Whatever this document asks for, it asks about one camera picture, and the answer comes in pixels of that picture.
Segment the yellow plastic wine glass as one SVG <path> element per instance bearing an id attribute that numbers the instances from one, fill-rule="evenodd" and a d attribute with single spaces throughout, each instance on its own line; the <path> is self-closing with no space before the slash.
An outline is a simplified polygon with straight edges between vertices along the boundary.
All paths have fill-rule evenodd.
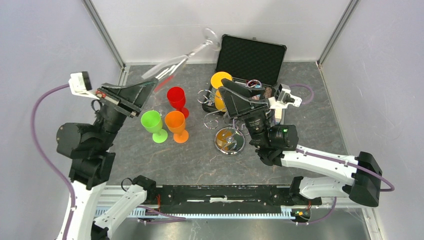
<path id="1" fill-rule="evenodd" d="M 233 81 L 233 77 L 224 71 L 216 72 L 210 79 L 211 86 L 216 90 L 214 94 L 214 104 L 217 110 L 221 112 L 226 112 L 226 107 L 224 101 L 222 100 L 222 96 L 218 91 L 219 87 L 223 86 L 222 80 L 227 79 Z"/>

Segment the green plastic wine glass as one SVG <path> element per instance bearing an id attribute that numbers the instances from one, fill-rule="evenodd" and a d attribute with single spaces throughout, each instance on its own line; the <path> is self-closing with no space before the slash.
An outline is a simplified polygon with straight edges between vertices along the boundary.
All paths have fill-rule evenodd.
<path id="1" fill-rule="evenodd" d="M 155 110 L 146 111 L 140 119 L 141 125 L 152 134 L 155 143 L 164 143 L 168 138 L 168 133 L 163 129 L 161 114 Z"/>

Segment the red plastic wine glass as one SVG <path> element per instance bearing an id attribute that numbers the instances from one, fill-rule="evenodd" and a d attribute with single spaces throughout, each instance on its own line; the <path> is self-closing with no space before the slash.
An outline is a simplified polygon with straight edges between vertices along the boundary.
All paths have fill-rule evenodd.
<path id="1" fill-rule="evenodd" d="M 184 90 L 179 86 L 174 86 L 168 90 L 166 97 L 170 105 L 177 111 L 183 113 L 184 117 L 187 119 L 190 113 L 185 107 L 186 95 Z"/>

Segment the clear wine glass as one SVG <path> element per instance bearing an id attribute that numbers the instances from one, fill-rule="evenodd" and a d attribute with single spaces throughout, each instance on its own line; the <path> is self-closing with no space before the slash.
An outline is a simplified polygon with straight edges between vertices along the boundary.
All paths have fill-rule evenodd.
<path id="1" fill-rule="evenodd" d="M 159 64 L 150 68 L 141 77 L 144 80 L 157 79 L 158 81 L 165 81 L 166 79 L 175 76 L 186 65 L 189 59 L 197 55 L 199 52 L 206 48 L 211 48 L 214 51 L 221 49 L 221 42 L 218 35 L 209 27 L 202 30 L 204 37 L 203 43 L 195 47 L 189 53 L 164 60 Z"/>

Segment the orange plastic wine glass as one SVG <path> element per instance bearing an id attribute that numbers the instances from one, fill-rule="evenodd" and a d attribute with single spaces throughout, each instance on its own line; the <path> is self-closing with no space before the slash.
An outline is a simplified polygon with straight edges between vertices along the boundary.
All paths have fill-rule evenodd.
<path id="1" fill-rule="evenodd" d="M 173 133 L 173 140 L 176 143 L 183 144 L 189 139 L 189 133 L 186 130 L 186 119 L 182 112 L 171 111 L 165 116 L 164 121 L 167 128 Z"/>

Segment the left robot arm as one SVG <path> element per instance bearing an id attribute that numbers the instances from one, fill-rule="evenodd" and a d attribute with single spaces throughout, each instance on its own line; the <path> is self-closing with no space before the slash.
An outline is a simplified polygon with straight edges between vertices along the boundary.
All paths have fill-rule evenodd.
<path id="1" fill-rule="evenodd" d="M 92 124 L 68 122 L 59 127 L 56 150 L 71 159 L 69 178 L 74 190 L 58 235 L 61 239 L 109 240 L 137 206 L 156 200 L 156 182 L 139 175 L 109 210 L 95 217 L 116 156 L 110 148 L 125 120 L 140 115 L 157 84 L 153 77 L 129 86 L 104 83 L 87 91 L 100 103 Z"/>

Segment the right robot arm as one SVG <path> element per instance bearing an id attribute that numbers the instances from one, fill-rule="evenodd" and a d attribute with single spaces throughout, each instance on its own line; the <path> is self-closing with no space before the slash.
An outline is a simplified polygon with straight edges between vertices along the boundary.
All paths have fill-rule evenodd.
<path id="1" fill-rule="evenodd" d="M 295 204 L 315 198 L 348 198 L 366 207 L 377 207 L 383 191 L 383 172 L 368 152 L 342 155 L 299 144 L 295 125 L 276 124 L 272 113 L 288 106 L 299 107 L 302 99 L 281 84 L 276 93 L 264 97 L 264 87 L 248 87 L 224 78 L 218 88 L 226 112 L 241 120 L 259 159 L 267 166 L 305 169 L 319 177 L 295 177 L 289 199 Z"/>

